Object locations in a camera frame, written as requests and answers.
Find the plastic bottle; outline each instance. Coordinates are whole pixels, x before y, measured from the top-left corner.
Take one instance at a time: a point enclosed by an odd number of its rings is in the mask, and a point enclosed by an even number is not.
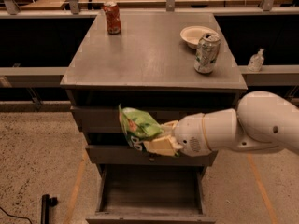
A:
[[[257,54],[251,56],[248,69],[255,72],[260,71],[262,69],[263,61],[263,49],[260,49]]]

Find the gray countertop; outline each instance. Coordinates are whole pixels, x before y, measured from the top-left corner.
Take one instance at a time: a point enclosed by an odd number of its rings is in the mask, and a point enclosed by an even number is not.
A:
[[[206,26],[221,36],[210,75],[194,68],[195,50],[181,39],[188,26]],[[213,14],[121,11],[122,31],[107,33],[101,11],[83,39],[61,85],[68,89],[237,90],[247,85]]]

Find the floor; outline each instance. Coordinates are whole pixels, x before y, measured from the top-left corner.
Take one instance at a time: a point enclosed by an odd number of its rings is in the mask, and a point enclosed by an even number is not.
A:
[[[0,206],[40,223],[41,197],[57,197],[50,224],[87,223],[101,183],[69,103],[0,104]],[[206,213],[218,224],[299,223],[299,157],[219,152],[203,180]],[[0,210],[1,224],[29,223]]]

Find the soda can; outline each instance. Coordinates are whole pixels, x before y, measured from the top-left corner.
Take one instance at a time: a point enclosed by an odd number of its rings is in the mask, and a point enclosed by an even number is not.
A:
[[[103,10],[106,14],[107,31],[110,34],[118,34],[121,32],[120,10],[116,2],[110,1],[104,3]]]
[[[203,34],[196,50],[194,68],[197,72],[208,74],[213,71],[220,46],[221,40],[218,34]]]

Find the open drawer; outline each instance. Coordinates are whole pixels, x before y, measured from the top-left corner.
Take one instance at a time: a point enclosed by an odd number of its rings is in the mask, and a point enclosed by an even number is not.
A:
[[[216,109],[203,108],[150,108],[141,107],[140,110],[149,112],[159,123],[181,120],[187,115],[207,113]],[[115,107],[85,107],[72,106],[71,112],[78,129],[84,133],[122,133],[119,121],[119,109]]]
[[[198,167],[106,165],[95,223],[215,223],[205,216]]]

